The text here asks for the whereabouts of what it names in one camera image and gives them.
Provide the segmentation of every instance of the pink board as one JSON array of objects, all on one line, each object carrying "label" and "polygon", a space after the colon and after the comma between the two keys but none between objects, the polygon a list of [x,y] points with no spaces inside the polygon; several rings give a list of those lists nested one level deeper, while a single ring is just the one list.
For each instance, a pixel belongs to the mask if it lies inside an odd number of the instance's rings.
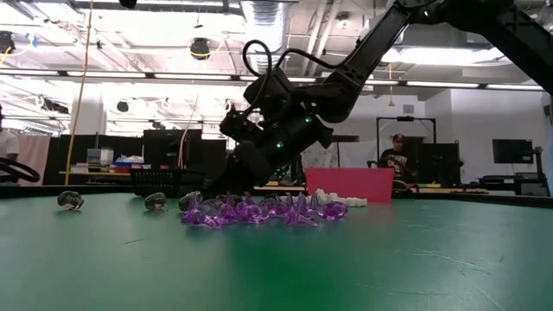
[{"label": "pink board", "polygon": [[390,202],[394,179],[392,168],[307,168],[308,193],[322,189],[341,198]]}]

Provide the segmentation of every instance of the monitor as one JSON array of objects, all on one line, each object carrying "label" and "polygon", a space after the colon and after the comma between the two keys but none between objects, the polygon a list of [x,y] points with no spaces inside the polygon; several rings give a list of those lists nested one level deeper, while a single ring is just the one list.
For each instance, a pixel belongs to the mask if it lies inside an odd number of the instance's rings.
[{"label": "monitor", "polygon": [[458,143],[420,143],[415,146],[417,182],[461,184],[462,161]]},{"label": "monitor", "polygon": [[[168,166],[178,167],[179,147],[181,146],[184,130],[145,130],[143,133],[144,163],[152,168]],[[189,130],[183,146],[183,161],[194,162],[201,159],[200,148],[201,130]]]},{"label": "monitor", "polygon": [[496,164],[533,164],[531,139],[494,139],[493,162]]}]

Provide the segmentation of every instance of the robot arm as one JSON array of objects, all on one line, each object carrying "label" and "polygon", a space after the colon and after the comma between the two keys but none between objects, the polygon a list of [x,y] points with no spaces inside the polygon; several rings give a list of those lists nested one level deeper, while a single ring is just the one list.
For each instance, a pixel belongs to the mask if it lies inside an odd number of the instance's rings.
[{"label": "robot arm", "polygon": [[[120,2],[131,8],[136,0]],[[276,67],[246,88],[244,97],[251,108],[229,111],[220,124],[221,132],[240,144],[229,155],[225,173],[205,195],[264,185],[278,167],[313,143],[319,141],[327,148],[332,130],[319,117],[329,123],[346,120],[369,75],[405,27],[441,22],[483,35],[553,94],[553,36],[513,0],[395,0],[380,23],[322,84],[294,87]],[[253,108],[263,115],[262,124],[247,119]]]}]

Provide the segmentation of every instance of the white wall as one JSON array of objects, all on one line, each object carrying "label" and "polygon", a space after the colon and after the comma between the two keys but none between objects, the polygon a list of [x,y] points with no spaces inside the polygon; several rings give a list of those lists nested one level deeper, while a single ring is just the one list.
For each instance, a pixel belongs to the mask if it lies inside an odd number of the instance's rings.
[{"label": "white wall", "polygon": [[[451,138],[459,140],[461,158],[465,161],[461,168],[464,183],[476,181],[483,175],[512,174],[511,165],[493,163],[494,138],[531,139],[534,147],[543,146],[546,149],[548,146],[542,93],[482,90],[448,92],[451,94]],[[443,103],[447,105],[447,94],[444,93],[437,96],[443,97]],[[427,107],[438,105],[434,103],[438,99],[432,98]],[[449,122],[447,113],[444,118]],[[545,171],[548,156],[543,155]],[[536,169],[535,165],[514,164],[514,171],[534,172]]]},{"label": "white wall", "polygon": [[451,111],[451,91],[446,90],[435,95],[424,103],[426,117],[436,119],[436,141],[438,143],[452,143],[453,114]]},{"label": "white wall", "polygon": [[[424,102],[416,96],[394,96],[394,106],[389,106],[390,96],[379,98],[361,96],[353,108],[350,118],[340,124],[327,124],[335,135],[358,135],[360,143],[340,144],[340,165],[343,168],[366,168],[366,162],[377,157],[376,117],[404,116],[403,105],[414,105],[414,117],[424,117]],[[380,152],[391,146],[391,137],[397,133],[406,136],[431,136],[420,123],[399,123],[380,121]]]}]

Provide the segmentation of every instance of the man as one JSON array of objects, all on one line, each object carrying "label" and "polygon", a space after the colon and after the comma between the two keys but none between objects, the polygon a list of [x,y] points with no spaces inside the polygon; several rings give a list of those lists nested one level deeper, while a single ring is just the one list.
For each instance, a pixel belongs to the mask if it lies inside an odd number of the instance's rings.
[{"label": "man", "polygon": [[380,159],[378,166],[380,168],[393,168],[394,179],[400,181],[411,181],[412,174],[408,170],[408,158],[404,153],[404,136],[396,134],[392,138],[393,147],[385,150]]},{"label": "man", "polygon": [[[2,106],[0,106],[0,158],[17,161],[19,142],[17,137],[2,128]],[[17,178],[0,170],[0,182],[17,182]]]}]

